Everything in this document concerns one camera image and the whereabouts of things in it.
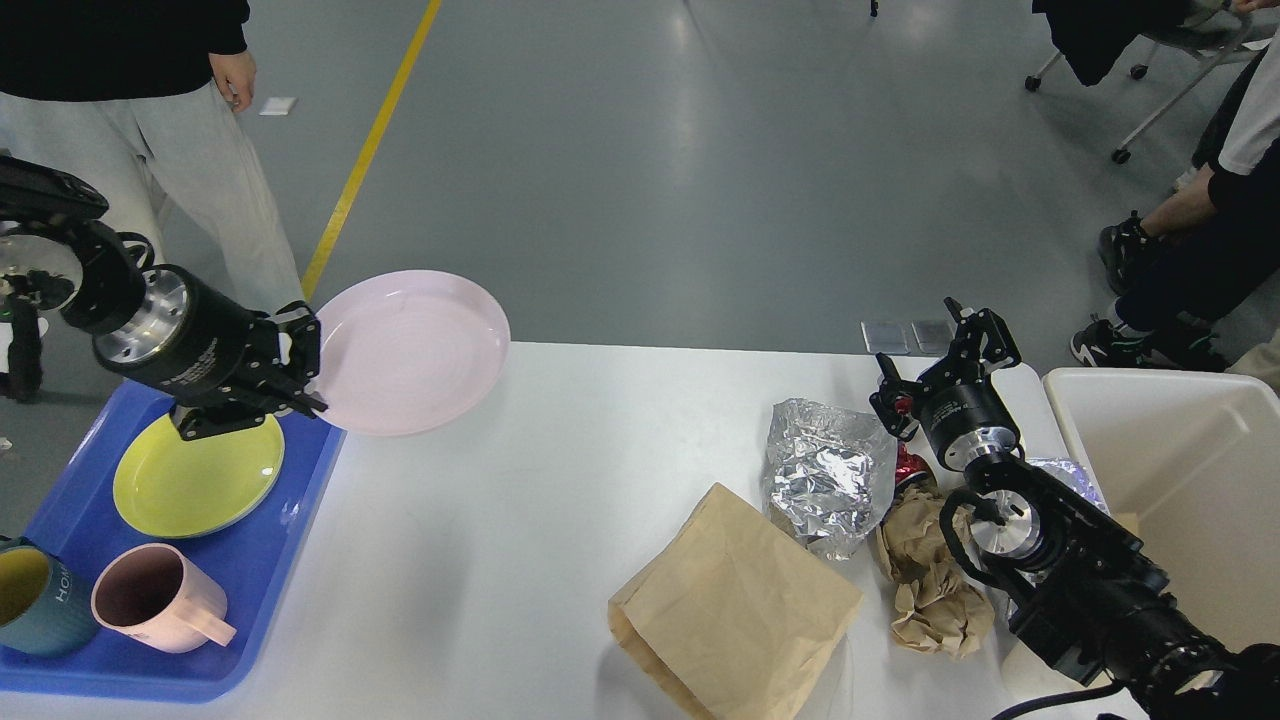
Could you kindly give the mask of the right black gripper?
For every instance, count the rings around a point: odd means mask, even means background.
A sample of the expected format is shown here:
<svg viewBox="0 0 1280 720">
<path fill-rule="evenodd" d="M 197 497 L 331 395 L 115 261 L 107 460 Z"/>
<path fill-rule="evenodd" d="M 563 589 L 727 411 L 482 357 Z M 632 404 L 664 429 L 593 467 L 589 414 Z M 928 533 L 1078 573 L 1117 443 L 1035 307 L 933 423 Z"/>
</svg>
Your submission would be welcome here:
<svg viewBox="0 0 1280 720">
<path fill-rule="evenodd" d="M 1021 364 L 1021 352 L 1001 315 L 963 307 L 954 297 L 945 297 L 943 305 L 955 320 L 955 336 L 931 377 L 904 379 L 890 355 L 876 354 L 881 383 L 869 405 L 886 432 L 904 443 L 919 423 L 941 465 L 964 473 L 980 457 L 1021 447 L 1021 432 L 989 375 Z"/>
</svg>

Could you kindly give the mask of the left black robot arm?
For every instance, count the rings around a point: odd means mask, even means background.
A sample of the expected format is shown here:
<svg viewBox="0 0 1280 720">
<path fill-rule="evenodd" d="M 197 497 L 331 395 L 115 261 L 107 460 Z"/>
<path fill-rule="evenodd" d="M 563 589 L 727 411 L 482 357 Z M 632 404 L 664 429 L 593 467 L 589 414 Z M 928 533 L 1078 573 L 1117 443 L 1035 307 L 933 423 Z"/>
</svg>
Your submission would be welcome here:
<svg viewBox="0 0 1280 720">
<path fill-rule="evenodd" d="M 151 243 L 102 222 L 108 200 L 82 179 L 3 158 L 3 395 L 29 402 L 44 380 L 40 313 L 90 334 L 100 366 L 173 400 L 182 439 L 326 410 L 311 384 L 320 322 L 303 301 L 275 313 L 241 306 Z"/>
</svg>

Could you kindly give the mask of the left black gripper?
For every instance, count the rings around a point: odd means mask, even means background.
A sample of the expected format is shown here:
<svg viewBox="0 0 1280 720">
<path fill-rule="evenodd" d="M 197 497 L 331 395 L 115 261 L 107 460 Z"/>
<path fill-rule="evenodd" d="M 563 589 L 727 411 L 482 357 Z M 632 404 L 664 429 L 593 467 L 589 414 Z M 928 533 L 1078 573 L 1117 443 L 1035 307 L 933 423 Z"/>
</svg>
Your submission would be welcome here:
<svg viewBox="0 0 1280 720">
<path fill-rule="evenodd" d="M 269 415 L 325 411 L 311 388 L 320 331 L 306 301 L 269 316 L 172 264 L 132 270 L 92 315 L 95 357 L 170 395 L 168 416 L 183 441 L 253 429 Z"/>
</svg>

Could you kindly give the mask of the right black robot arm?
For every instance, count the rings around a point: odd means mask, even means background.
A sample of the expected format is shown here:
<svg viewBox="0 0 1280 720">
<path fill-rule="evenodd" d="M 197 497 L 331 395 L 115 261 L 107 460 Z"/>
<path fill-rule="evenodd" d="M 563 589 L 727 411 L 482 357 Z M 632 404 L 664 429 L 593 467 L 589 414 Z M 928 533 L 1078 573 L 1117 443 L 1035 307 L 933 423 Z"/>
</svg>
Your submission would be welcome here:
<svg viewBox="0 0 1280 720">
<path fill-rule="evenodd" d="M 1011 633 L 1080 684 L 1002 717 L 1126 691 L 1152 719 L 1275 719 L 1277 647 L 1231 652 L 1201 632 L 1137 536 L 1025 460 L 991 382 L 1021 361 L 1005 320 L 943 302 L 956 324 L 946 355 L 909 380 L 878 354 L 882 379 L 869 402 L 891 436 L 922 432 L 940 464 L 963 474 L 940 514 L 950 552 L 972 579 L 1010 597 Z"/>
</svg>

